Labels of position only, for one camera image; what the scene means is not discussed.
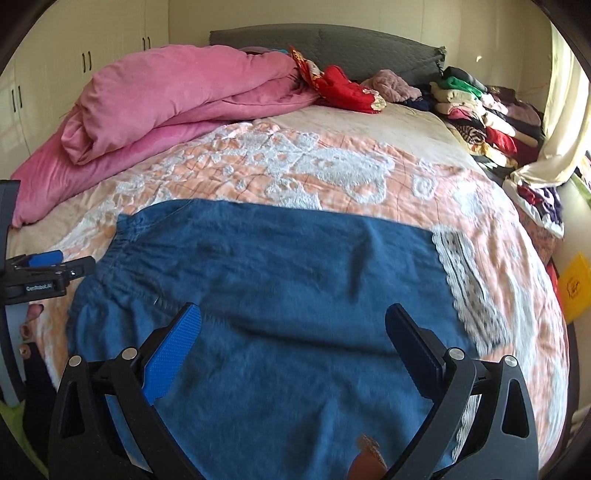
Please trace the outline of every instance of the cabinet door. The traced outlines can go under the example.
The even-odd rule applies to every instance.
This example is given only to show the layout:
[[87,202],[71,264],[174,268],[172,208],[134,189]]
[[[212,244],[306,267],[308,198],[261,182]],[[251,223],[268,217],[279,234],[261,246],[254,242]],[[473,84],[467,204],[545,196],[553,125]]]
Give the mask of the cabinet door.
[[85,28],[83,4],[58,0],[15,53],[19,113],[31,152],[55,133],[89,79],[83,71],[85,48],[80,42]]
[[18,116],[14,61],[0,75],[0,179],[6,180],[29,157]]
[[168,45],[168,0],[145,0],[147,48]]
[[91,73],[144,49],[144,0],[86,0],[85,4]]

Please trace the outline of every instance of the folded pink blanket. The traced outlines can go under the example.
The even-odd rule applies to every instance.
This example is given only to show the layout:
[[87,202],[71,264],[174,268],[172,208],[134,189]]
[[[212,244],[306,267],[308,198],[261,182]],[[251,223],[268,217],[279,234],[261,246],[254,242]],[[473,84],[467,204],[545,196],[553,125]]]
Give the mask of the folded pink blanket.
[[128,55],[93,75],[61,141],[72,163],[84,164],[177,115],[290,75],[297,78],[296,64],[278,51],[170,45]]
[[289,113],[318,94],[288,55],[169,46],[97,72],[59,130],[11,176],[21,180],[13,225],[142,160],[231,121]]

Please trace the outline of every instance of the wall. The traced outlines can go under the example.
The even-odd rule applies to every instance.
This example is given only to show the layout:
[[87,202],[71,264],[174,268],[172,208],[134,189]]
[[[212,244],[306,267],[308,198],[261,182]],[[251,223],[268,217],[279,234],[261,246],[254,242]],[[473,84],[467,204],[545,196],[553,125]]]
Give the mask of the wall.
[[[558,188],[560,200],[564,207],[564,241],[558,246],[553,255],[556,269],[560,274],[573,258],[582,252],[591,260],[591,208],[585,199],[579,194],[572,182],[568,182]],[[580,366],[580,406],[591,403],[591,309],[584,312],[574,321],[574,329],[577,335]]]
[[447,48],[447,64],[523,90],[545,108],[550,22],[531,0],[170,0],[170,41],[206,45],[210,30],[273,23],[368,28]]

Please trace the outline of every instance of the metal screw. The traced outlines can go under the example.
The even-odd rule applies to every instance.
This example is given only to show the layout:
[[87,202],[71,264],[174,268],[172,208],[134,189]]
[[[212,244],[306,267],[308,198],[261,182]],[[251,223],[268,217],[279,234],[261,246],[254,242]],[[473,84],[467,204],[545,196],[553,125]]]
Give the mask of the metal screw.
[[505,357],[505,363],[507,365],[509,365],[510,367],[516,367],[517,366],[517,359],[514,356],[507,355]]
[[82,363],[82,357],[80,355],[74,355],[68,363],[71,367],[77,367]]
[[121,356],[123,357],[123,360],[133,360],[137,354],[138,351],[135,348],[131,347],[123,350]]
[[466,356],[464,352],[459,348],[451,348],[449,350],[449,356],[452,357],[454,360],[464,360]]

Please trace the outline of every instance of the white curtain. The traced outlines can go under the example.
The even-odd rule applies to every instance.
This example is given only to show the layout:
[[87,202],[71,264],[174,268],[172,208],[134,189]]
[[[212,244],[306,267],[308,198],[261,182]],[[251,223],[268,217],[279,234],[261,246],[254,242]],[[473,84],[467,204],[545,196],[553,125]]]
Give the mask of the white curtain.
[[552,25],[552,79],[544,114],[547,141],[538,161],[513,173],[534,187],[568,181],[585,151],[591,149],[591,85],[577,58]]

